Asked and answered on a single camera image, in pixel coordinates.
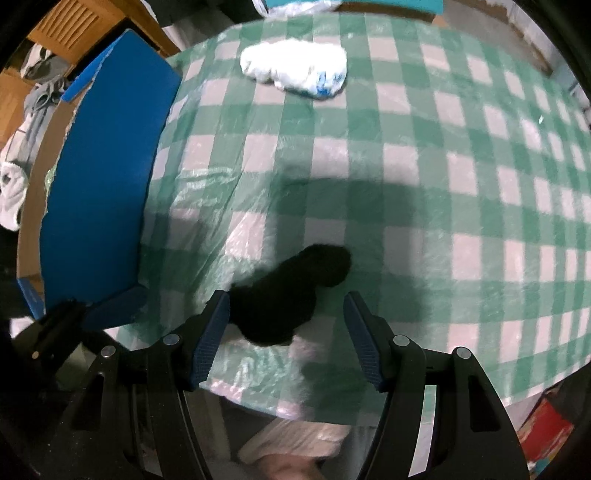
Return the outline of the blue cardboard shoe box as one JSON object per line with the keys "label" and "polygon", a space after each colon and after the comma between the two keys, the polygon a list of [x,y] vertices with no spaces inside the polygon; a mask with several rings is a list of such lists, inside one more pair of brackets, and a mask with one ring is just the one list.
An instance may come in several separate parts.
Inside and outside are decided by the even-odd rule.
{"label": "blue cardboard shoe box", "polygon": [[126,31],[62,95],[32,166],[16,278],[35,317],[67,301],[98,329],[147,299],[140,238],[158,141],[179,74]]}

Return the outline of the white crumpled plastic bag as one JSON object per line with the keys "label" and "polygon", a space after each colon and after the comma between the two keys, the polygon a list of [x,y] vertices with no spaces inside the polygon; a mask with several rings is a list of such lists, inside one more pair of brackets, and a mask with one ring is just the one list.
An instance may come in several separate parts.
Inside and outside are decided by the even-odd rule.
{"label": "white crumpled plastic bag", "polygon": [[259,83],[318,100],[341,92],[348,56],[341,45],[294,38],[246,47],[239,58],[242,74]]}

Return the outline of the green checked tablecloth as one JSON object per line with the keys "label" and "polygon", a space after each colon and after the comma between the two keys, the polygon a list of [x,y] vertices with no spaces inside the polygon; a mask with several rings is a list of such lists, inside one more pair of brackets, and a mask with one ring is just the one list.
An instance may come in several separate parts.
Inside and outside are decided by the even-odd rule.
{"label": "green checked tablecloth", "polygon": [[[242,51],[341,45],[341,92],[318,100],[242,74]],[[590,133],[556,83],[460,32],[377,15],[231,27],[169,59],[181,83],[144,210],[149,298],[114,330],[149,346],[217,289],[311,244],[349,249],[287,346],[229,328],[204,388],[297,420],[374,425],[342,301],[359,292],[426,349],[470,349],[505,403],[590,360]]]}

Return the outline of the wooden louvered wardrobe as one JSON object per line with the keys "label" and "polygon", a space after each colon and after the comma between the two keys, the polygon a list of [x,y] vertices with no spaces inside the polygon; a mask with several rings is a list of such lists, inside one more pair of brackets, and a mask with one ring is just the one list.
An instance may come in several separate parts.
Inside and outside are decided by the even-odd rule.
{"label": "wooden louvered wardrobe", "polygon": [[128,21],[163,57],[179,52],[140,1],[3,1],[1,3],[1,143],[22,121],[33,82],[10,59],[25,40],[65,60],[71,70],[115,28]]}

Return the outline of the white plastic bag under box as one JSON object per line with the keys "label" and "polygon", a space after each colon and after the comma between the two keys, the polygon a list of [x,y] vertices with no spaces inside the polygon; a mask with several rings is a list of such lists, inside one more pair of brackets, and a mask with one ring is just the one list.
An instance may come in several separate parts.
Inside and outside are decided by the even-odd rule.
{"label": "white plastic bag under box", "polygon": [[342,1],[263,1],[252,0],[252,5],[263,18],[285,19],[301,15],[332,12]]}

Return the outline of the white fluffy towel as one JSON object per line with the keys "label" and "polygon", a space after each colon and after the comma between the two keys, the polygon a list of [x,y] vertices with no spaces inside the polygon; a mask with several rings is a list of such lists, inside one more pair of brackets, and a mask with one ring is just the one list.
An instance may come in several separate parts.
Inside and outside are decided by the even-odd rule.
{"label": "white fluffy towel", "polygon": [[25,133],[17,130],[1,151],[1,226],[13,232],[20,229],[20,212],[29,185],[19,160],[24,139]]}

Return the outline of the black sock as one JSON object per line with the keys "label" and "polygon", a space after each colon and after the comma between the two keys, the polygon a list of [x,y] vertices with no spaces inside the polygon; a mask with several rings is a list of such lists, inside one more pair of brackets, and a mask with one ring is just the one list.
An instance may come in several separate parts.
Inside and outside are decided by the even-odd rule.
{"label": "black sock", "polygon": [[287,345],[314,316],[318,295],[342,284],[351,267],[346,247],[310,245],[273,270],[232,285],[228,322],[257,346]]}

